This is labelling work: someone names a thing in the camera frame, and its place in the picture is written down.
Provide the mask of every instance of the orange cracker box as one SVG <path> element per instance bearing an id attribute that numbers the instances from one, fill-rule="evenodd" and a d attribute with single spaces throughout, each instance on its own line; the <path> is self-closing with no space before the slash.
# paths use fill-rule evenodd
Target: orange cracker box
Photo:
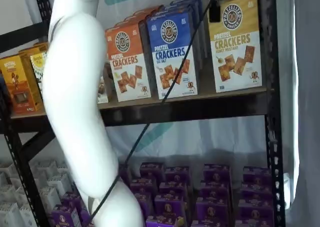
<path id="1" fill-rule="evenodd" d="M 105 32 L 118 101 L 151 97 L 153 60 L 145 21 L 128 21 Z"/>
<path id="2" fill-rule="evenodd" d="M 28 54 L 20 53 L 0 59 L 0 68 L 16 114 L 43 108 Z"/>

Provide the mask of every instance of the shelf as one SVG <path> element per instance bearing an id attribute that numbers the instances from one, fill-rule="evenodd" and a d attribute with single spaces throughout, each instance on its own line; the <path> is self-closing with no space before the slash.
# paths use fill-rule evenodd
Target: shelf
<path id="1" fill-rule="evenodd" d="M 200 75 L 199 94 L 168 99 L 162 106 L 157 93 L 152 98 L 118 102 L 116 93 L 109 103 L 99 104 L 105 126 L 123 126 L 175 121 L 205 120 L 267 113 L 267 89 L 249 88 L 216 93 L 210 73 Z M 13 115 L 13 126 L 19 133 L 50 130 L 44 111 Z"/>

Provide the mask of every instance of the honey mustard crackers box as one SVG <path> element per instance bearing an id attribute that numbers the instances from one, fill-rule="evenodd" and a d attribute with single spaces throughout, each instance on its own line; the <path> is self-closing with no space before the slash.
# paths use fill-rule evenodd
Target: honey mustard crackers box
<path id="1" fill-rule="evenodd" d="M 217 93 L 262 86 L 257 0 L 223 0 L 209 23 Z"/>

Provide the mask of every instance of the yellow cracker box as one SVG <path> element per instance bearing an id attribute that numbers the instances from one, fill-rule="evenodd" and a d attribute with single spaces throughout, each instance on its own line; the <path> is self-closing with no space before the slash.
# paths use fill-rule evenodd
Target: yellow cracker box
<path id="1" fill-rule="evenodd" d="M 216 92 L 262 86 L 257 0 L 223 0 L 209 23 Z"/>
<path id="2" fill-rule="evenodd" d="M 15 113 L 25 114 L 43 108 L 28 54 L 21 53 L 0 59 L 0 68 Z"/>

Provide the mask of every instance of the cracker image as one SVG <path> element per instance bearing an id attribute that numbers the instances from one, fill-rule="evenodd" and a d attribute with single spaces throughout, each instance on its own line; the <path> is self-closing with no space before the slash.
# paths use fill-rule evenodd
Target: cracker image
<path id="1" fill-rule="evenodd" d="M 182 67 L 182 72 L 185 73 L 185 74 L 188 74 L 189 73 L 189 69 L 190 69 L 190 60 L 186 59 L 184 64 L 183 64 L 183 67 Z"/>
<path id="2" fill-rule="evenodd" d="M 140 65 L 135 66 L 135 76 L 140 80 L 142 79 L 142 66 Z"/>
<path id="3" fill-rule="evenodd" d="M 164 68 L 164 71 L 167 75 L 168 80 L 172 80 L 174 78 L 174 70 L 172 69 L 172 65 L 168 65 L 167 67 Z"/>
<path id="4" fill-rule="evenodd" d="M 121 93 L 127 92 L 126 82 L 123 79 L 118 80 L 118 85 Z"/>
<path id="5" fill-rule="evenodd" d="M 121 74 L 121 77 L 122 77 L 122 80 L 124 81 L 124 82 L 123 82 L 124 85 L 129 84 L 129 75 L 128 75 L 127 71 L 123 72 L 123 73 Z"/>
<path id="6" fill-rule="evenodd" d="M 244 59 L 246 62 L 252 63 L 254 61 L 254 56 L 255 56 L 255 47 L 247 45 L 245 47 L 245 55 Z"/>
<path id="7" fill-rule="evenodd" d="M 246 65 L 246 60 L 244 58 L 238 57 L 238 59 L 236 60 L 233 72 L 242 76 L 242 73 L 245 69 L 245 65 Z"/>
<path id="8" fill-rule="evenodd" d="M 175 78 L 176 75 L 178 74 L 178 71 L 179 71 L 179 69 L 178 69 L 178 68 L 175 68 L 175 70 L 174 70 L 174 78 Z M 181 77 L 182 77 L 182 70 L 181 70 L 178 78 L 176 79 L 176 83 L 177 83 L 178 85 L 180 85 Z"/>
<path id="9" fill-rule="evenodd" d="M 229 67 L 226 64 L 219 67 L 219 73 L 222 81 L 226 81 L 231 78 L 229 73 Z"/>
<path id="10" fill-rule="evenodd" d="M 225 60 L 225 64 L 229 68 L 229 71 L 233 71 L 236 65 L 234 55 L 230 54 L 229 56 L 225 57 L 224 60 Z"/>
<path id="11" fill-rule="evenodd" d="M 162 88 L 164 90 L 170 87 L 169 79 L 166 73 L 160 75 L 160 80 L 161 80 Z"/>

